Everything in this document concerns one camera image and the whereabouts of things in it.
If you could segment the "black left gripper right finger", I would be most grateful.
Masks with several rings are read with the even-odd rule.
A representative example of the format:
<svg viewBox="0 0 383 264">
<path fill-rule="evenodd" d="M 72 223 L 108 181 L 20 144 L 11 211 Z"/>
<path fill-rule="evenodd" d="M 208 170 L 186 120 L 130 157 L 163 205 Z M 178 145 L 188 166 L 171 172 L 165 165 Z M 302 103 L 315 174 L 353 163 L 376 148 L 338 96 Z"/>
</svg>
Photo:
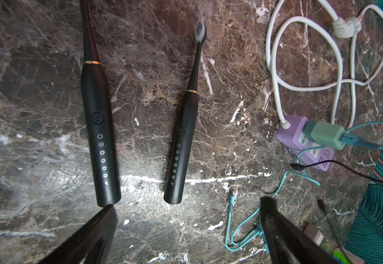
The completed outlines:
<svg viewBox="0 0 383 264">
<path fill-rule="evenodd" d="M 260 198 L 260 221 L 267 250 L 274 264 L 336 264 L 337 261 L 317 246 L 277 209 L 274 198 Z"/>
</svg>

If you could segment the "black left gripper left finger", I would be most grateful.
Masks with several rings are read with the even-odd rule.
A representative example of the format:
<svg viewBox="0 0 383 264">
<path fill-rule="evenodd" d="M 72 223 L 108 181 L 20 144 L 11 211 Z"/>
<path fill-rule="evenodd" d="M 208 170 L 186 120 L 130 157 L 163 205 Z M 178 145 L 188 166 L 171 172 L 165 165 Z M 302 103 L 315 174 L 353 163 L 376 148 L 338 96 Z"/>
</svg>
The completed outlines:
<svg viewBox="0 0 383 264">
<path fill-rule="evenodd" d="M 114 206 L 105 206 L 40 263 L 105 264 L 111 250 L 117 222 Z"/>
</svg>

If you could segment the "green charger plug adapter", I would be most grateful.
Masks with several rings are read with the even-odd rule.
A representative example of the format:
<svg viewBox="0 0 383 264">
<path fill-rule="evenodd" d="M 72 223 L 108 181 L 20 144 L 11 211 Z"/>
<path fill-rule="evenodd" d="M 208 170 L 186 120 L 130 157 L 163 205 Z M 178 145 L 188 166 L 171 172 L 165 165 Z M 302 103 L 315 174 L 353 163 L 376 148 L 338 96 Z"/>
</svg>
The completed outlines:
<svg viewBox="0 0 383 264">
<path fill-rule="evenodd" d="M 341 137 L 345 133 L 345 129 L 340 125 L 321 121 L 308 121 L 302 132 L 310 141 L 319 145 L 335 150 L 344 148 Z"/>
</svg>

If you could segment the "pink cube block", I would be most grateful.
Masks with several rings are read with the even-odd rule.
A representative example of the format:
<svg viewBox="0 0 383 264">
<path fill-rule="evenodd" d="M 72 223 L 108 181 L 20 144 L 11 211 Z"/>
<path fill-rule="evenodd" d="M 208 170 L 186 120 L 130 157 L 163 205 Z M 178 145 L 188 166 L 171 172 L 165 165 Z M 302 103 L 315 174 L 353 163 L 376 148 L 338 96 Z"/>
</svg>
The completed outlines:
<svg viewBox="0 0 383 264">
<path fill-rule="evenodd" d="M 311 223 L 308 223 L 303 230 L 303 233 L 307 235 L 317 246 L 320 246 L 324 236 L 321 231 Z"/>
</svg>

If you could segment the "black electric toothbrush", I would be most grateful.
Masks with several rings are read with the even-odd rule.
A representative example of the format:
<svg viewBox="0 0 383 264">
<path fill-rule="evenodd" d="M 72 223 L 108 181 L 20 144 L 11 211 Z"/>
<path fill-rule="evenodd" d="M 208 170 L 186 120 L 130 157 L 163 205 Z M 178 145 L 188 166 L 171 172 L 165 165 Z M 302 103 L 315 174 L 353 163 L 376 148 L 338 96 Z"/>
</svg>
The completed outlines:
<svg viewBox="0 0 383 264">
<path fill-rule="evenodd" d="M 171 205 L 181 203 L 183 197 L 192 140 L 198 115 L 199 63 L 206 36 L 207 27 L 205 22 L 203 19 L 199 19 L 195 27 L 197 47 L 194 65 L 187 89 L 181 101 L 167 170 L 164 200 Z"/>
<path fill-rule="evenodd" d="M 84 43 L 81 95 L 96 200 L 99 207 L 105 207 L 115 205 L 122 197 L 110 88 L 93 38 L 88 2 L 80 1 L 80 9 Z"/>
</svg>

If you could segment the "multicolour puzzle cube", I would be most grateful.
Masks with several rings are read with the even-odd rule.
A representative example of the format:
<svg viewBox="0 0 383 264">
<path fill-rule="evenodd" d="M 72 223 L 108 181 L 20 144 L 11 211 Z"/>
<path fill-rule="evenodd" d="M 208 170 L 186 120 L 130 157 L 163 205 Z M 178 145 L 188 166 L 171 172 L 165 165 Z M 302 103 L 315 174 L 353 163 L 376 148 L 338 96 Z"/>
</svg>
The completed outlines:
<svg viewBox="0 0 383 264">
<path fill-rule="evenodd" d="M 332 257 L 339 264 L 365 264 L 365 261 L 362 258 L 354 255 L 343 247 L 335 248 Z"/>
</svg>

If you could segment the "purple power strip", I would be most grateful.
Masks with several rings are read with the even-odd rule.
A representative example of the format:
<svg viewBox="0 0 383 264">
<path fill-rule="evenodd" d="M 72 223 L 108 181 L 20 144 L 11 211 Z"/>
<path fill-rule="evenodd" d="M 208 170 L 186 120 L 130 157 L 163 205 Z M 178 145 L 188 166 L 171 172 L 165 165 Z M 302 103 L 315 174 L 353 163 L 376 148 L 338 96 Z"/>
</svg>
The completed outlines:
<svg viewBox="0 0 383 264">
<path fill-rule="evenodd" d="M 303 130 L 309 122 L 307 117 L 282 113 L 280 122 L 277 139 L 294 154 L 300 154 L 298 158 L 300 162 L 314 165 L 334 158 L 333 148 L 320 148 L 321 145 L 304 134 Z"/>
</svg>

